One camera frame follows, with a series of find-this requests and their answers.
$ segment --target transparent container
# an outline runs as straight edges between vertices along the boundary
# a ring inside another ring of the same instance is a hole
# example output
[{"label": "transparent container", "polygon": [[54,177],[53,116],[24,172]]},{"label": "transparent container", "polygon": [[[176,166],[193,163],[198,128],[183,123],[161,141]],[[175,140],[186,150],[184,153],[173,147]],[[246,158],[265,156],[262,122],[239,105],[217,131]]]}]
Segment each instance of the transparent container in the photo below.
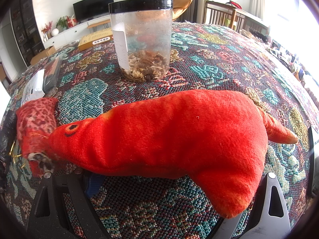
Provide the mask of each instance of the transparent container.
[{"label": "transparent container", "polygon": [[169,69],[173,0],[125,0],[109,4],[117,59],[133,82],[165,76]]}]

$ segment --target brown flakes in jar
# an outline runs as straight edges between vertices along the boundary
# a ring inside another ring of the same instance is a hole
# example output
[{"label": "brown flakes in jar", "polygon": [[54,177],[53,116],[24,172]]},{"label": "brown flakes in jar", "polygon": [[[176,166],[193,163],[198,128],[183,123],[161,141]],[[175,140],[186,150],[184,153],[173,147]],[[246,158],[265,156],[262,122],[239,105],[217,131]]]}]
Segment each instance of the brown flakes in jar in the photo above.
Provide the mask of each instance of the brown flakes in jar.
[{"label": "brown flakes in jar", "polygon": [[163,77],[169,62],[160,53],[141,50],[129,55],[130,70],[122,69],[122,75],[133,82],[146,82]]}]

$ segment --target fish-shaped plush toy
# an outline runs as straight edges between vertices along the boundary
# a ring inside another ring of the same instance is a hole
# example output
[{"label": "fish-shaped plush toy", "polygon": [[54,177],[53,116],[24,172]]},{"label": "fish-shaped plush toy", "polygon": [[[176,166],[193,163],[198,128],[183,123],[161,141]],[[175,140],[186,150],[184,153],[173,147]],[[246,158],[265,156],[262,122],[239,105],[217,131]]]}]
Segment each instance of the fish-shaped plush toy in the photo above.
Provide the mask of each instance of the fish-shaped plush toy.
[{"label": "fish-shaped plush toy", "polygon": [[58,156],[94,173],[177,179],[189,175],[232,218],[251,202],[268,140],[298,137],[240,92],[189,90],[119,105],[58,127]]}]

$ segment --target woven fabric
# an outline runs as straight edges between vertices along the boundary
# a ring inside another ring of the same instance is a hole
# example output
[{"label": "woven fabric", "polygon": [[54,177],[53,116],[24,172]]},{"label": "woven fabric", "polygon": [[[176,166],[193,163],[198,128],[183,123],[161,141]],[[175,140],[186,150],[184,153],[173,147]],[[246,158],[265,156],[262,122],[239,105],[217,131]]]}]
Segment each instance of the woven fabric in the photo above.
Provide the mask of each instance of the woven fabric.
[{"label": "woven fabric", "polygon": [[[20,107],[27,81],[61,53],[64,58],[57,89],[52,94],[59,99],[59,125],[97,117],[120,104],[182,90],[245,93],[299,137],[297,145],[269,142],[264,173],[272,171],[278,176],[292,227],[302,215],[309,202],[307,128],[318,128],[319,113],[295,77],[261,46],[226,27],[174,23],[169,73],[150,83],[131,83],[120,75],[113,42],[82,52],[77,43],[70,44],[10,85],[12,99],[8,109]],[[18,144],[14,150],[15,154],[20,153]],[[65,163],[56,174],[70,173],[74,168]],[[32,177],[25,159],[19,158],[10,165],[6,199],[24,226],[39,181]],[[64,195],[74,230],[83,235],[68,197]],[[187,176],[178,180],[107,177],[91,202],[106,229],[117,238],[205,238],[219,218],[202,190]],[[244,212],[234,236],[245,228],[251,207]]]}]

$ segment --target white round vase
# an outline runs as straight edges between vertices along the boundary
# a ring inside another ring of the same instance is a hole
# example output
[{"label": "white round vase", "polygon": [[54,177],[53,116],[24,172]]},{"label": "white round vase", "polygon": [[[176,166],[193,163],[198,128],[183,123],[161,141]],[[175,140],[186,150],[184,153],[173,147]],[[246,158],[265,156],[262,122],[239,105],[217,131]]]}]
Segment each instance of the white round vase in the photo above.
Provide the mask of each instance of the white round vase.
[{"label": "white round vase", "polygon": [[51,35],[52,37],[56,36],[59,34],[59,30],[57,28],[54,28],[52,31],[51,31]]}]

